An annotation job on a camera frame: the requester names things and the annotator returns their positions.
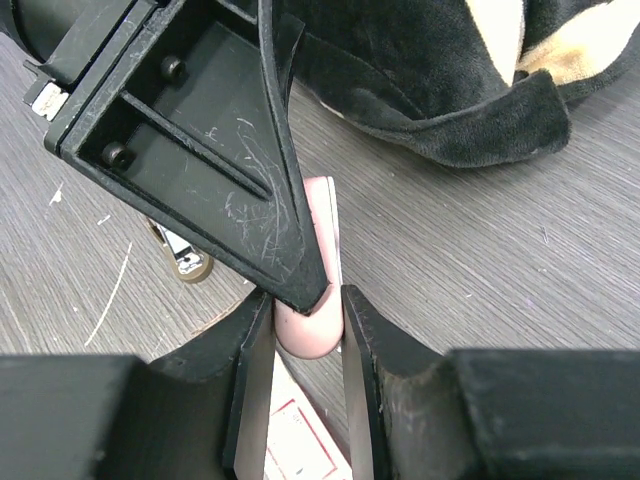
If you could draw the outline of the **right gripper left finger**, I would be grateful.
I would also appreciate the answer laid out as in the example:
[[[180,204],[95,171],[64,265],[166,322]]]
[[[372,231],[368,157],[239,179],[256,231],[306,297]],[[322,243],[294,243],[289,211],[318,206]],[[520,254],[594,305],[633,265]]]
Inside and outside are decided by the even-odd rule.
[[[275,337],[252,291],[152,361],[134,355],[1,359],[5,479],[260,479]]]

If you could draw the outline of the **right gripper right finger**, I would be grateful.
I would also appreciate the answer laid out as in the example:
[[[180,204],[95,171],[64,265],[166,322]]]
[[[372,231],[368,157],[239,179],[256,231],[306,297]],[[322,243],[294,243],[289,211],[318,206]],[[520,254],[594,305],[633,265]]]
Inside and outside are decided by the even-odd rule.
[[[342,289],[357,479],[635,479],[633,350],[437,353]]]

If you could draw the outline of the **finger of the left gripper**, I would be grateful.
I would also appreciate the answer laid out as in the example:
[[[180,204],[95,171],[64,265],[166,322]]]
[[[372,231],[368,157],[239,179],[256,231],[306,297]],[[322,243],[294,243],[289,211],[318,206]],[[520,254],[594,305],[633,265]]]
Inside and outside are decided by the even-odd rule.
[[[297,51],[303,43],[305,24],[289,13],[283,13],[275,25],[274,53],[279,92],[288,100],[294,78]]]

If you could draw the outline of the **red white staple box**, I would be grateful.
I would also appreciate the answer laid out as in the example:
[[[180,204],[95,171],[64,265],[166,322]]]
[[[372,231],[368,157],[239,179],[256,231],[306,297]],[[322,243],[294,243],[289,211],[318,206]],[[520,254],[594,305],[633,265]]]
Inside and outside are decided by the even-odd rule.
[[[307,396],[276,355],[265,477],[269,480],[352,480],[352,469]]]

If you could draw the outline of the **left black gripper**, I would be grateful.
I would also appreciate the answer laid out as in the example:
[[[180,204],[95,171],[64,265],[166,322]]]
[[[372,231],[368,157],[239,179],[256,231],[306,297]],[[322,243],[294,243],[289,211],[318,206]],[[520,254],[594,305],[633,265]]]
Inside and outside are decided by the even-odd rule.
[[[300,313],[328,287],[270,1],[25,1],[45,148]]]

